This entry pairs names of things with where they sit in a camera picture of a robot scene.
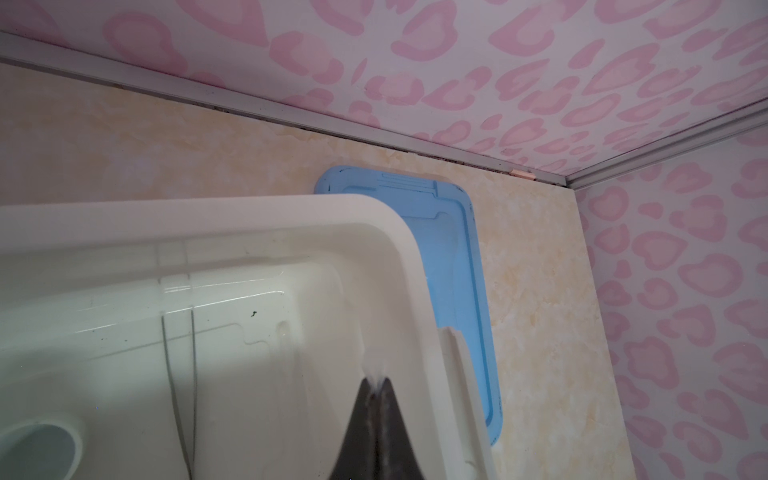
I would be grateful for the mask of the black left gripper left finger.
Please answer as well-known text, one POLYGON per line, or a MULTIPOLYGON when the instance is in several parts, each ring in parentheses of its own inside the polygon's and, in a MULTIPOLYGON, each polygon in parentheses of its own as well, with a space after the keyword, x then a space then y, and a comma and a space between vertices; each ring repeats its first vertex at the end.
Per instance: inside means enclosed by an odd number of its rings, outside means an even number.
POLYGON ((377 478, 379 398, 369 380, 359 386, 341 448, 329 479, 377 478))

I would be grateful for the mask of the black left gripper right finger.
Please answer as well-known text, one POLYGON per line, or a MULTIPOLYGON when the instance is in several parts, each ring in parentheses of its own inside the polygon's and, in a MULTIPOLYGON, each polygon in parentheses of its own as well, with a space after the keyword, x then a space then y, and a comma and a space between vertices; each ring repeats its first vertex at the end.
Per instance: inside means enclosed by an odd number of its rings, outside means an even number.
POLYGON ((389 378, 383 381, 376 400, 376 478, 424 479, 389 378))

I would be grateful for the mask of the metal tweezers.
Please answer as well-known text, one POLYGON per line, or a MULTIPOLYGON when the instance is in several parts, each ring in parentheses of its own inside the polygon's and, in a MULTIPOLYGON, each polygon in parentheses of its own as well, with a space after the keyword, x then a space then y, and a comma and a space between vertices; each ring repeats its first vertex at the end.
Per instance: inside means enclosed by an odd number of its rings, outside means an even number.
POLYGON ((162 314, 160 328, 171 409, 185 478, 195 479, 199 374, 194 308, 162 314))

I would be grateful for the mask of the white plastic storage bin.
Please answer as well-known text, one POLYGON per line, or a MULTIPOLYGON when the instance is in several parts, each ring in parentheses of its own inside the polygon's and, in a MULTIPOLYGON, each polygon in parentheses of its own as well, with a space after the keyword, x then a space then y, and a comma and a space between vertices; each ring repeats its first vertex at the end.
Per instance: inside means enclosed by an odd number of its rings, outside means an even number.
POLYGON ((364 378, 391 380, 425 479, 495 477, 464 336, 360 194, 3 207, 1 431, 76 420, 71 479, 186 479, 160 317, 188 307, 195 479, 328 479, 364 378))

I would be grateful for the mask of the blue plastic bin lid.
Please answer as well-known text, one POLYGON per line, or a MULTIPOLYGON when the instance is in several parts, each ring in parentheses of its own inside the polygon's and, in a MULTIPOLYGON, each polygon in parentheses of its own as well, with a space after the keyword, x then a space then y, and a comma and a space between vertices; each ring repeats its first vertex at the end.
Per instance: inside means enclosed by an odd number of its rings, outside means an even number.
POLYGON ((489 440, 496 443, 503 410, 474 209, 459 186, 352 166, 318 180, 316 194, 360 194, 392 208, 410 228, 422 257, 439 327, 458 330, 468 345, 489 440))

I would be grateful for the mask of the small white ceramic dish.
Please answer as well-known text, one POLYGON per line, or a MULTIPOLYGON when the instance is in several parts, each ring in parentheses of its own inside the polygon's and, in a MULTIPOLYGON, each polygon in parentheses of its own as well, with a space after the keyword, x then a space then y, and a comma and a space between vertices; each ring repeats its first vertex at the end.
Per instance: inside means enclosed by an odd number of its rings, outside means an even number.
POLYGON ((1 431, 1 478, 71 479, 85 447, 85 430, 76 420, 31 419, 8 426, 1 431))

